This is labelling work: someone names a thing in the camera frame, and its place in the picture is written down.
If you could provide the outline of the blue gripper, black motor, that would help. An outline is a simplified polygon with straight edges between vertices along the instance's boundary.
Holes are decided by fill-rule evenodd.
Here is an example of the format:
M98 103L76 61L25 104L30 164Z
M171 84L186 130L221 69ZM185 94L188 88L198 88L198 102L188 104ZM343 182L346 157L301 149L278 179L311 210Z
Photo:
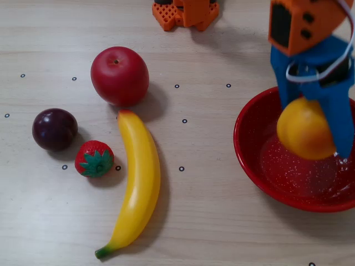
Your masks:
M284 109L301 93L308 100L317 100L324 112L332 133L336 152L343 158L351 154L354 140L354 124L349 99L349 89L354 78L348 78L352 60L352 44L334 35L309 50L288 56L275 47L271 48L271 65L275 72L281 106ZM319 82L298 84L287 80L286 75L308 77L322 75L338 58L341 62Z

